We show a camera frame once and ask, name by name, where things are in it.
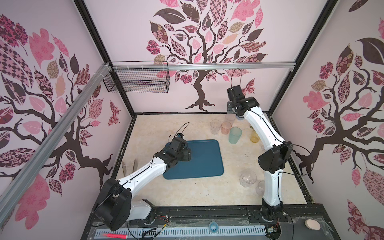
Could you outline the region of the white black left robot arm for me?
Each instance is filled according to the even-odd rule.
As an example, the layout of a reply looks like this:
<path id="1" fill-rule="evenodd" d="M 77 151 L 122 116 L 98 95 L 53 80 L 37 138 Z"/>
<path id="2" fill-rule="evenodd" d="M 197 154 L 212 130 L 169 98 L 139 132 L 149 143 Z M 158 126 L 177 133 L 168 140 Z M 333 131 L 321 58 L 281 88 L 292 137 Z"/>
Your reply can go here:
<path id="1" fill-rule="evenodd" d="M 191 160 L 191 149 L 182 133 L 177 133 L 146 165 L 130 175 L 108 179 L 93 206 L 92 213 L 103 225 L 112 231 L 121 228 L 127 221 L 152 221 L 152 205 L 148 200 L 134 201 L 133 198 L 156 177 L 163 175 L 179 162 Z"/>

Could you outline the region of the dark teal plastic tray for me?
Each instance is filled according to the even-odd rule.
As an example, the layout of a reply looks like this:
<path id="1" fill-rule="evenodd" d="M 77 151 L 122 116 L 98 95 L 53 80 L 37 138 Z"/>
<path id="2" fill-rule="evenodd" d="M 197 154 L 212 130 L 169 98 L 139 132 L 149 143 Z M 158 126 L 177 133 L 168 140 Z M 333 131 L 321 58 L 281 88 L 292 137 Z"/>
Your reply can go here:
<path id="1" fill-rule="evenodd" d="M 191 149 L 191 160 L 179 162 L 166 171 L 166 180 L 218 177 L 224 174 L 220 145 L 217 140 L 187 141 Z"/>

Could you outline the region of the yellow translucent glass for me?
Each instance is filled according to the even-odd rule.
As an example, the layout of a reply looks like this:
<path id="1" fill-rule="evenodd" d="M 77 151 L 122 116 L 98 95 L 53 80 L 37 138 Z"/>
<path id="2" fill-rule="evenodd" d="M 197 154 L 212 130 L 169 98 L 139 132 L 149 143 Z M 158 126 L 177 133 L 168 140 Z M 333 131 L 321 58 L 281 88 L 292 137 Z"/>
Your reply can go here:
<path id="1" fill-rule="evenodd" d="M 260 137 L 252 126 L 250 126 L 250 128 L 252 129 L 250 141 L 256 144 L 260 141 Z"/>

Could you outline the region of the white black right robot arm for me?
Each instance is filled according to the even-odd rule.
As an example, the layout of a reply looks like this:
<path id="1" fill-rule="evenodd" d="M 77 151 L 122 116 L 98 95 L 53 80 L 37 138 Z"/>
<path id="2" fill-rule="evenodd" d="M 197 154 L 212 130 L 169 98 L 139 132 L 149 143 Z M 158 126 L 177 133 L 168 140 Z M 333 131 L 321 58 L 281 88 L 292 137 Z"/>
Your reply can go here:
<path id="1" fill-rule="evenodd" d="M 258 157 L 259 166 L 264 171 L 265 190 L 262 198 L 261 214 L 271 222 L 283 212 L 282 173 L 290 157 L 293 144 L 286 142 L 268 122 L 260 104 L 253 97 L 245 97 L 240 86 L 227 89 L 228 109 L 240 119 L 247 120 L 258 134 L 265 152 Z"/>

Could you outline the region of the green translucent cup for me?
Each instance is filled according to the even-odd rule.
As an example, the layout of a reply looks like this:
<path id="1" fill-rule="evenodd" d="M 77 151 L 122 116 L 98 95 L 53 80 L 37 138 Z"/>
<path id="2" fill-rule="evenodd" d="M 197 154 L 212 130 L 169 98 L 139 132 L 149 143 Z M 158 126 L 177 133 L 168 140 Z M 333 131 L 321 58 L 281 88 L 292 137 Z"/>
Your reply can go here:
<path id="1" fill-rule="evenodd" d="M 235 145 L 242 136 L 243 131 L 238 127 L 232 127 L 229 133 L 229 143 Z"/>

